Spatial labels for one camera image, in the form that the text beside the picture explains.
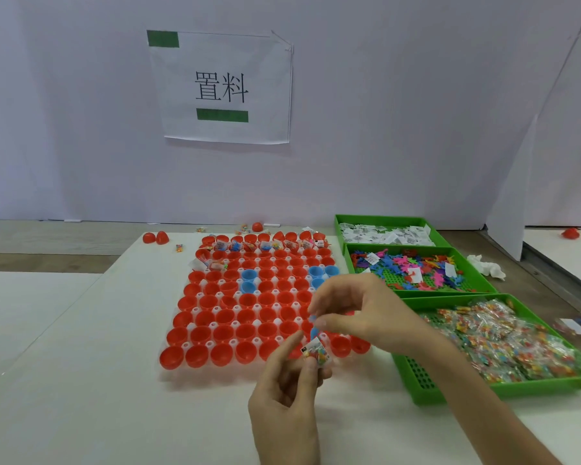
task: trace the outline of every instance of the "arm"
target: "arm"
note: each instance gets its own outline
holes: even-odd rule
[[[361,310],[357,316],[343,316]],[[559,465],[446,337],[428,326],[373,274],[328,279],[309,312],[315,326],[363,338],[417,360],[445,396],[484,465]]]

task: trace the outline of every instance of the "person's left hand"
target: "person's left hand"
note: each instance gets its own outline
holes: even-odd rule
[[[261,465],[318,465],[317,387],[331,377],[313,357],[289,360],[303,338],[298,331],[273,351],[248,402]]]

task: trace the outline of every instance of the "green tape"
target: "green tape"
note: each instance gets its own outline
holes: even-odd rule
[[[249,122],[248,111],[196,108],[199,121]]]
[[[146,31],[149,47],[174,47],[178,49],[178,32]]]

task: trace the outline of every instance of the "human hand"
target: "human hand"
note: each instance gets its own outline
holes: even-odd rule
[[[342,315],[349,311],[361,313]],[[350,334],[385,351],[414,357],[430,340],[445,340],[374,274],[327,279],[308,308],[320,330]]]
[[[271,353],[248,402],[261,465],[320,463],[314,397],[331,369],[313,357],[288,359],[302,338],[298,331]]]

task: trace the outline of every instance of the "chinese character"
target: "chinese character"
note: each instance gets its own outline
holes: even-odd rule
[[[241,95],[241,102],[244,103],[245,102],[245,94],[249,93],[249,91],[243,89],[243,74],[241,73],[241,86],[240,87],[237,84],[237,82],[239,81],[239,78],[235,78],[234,75],[231,77],[231,75],[229,73],[226,73],[226,75],[224,76],[224,81],[225,81],[225,83],[223,83],[223,84],[224,84],[224,86],[226,86],[226,91],[224,91],[224,97],[226,94],[228,94],[228,102],[230,102],[231,95]]]
[[[221,98],[217,97],[216,92],[216,87],[219,84],[219,81],[217,81],[217,73],[196,72],[195,83],[200,83],[200,98],[196,99],[221,100]]]

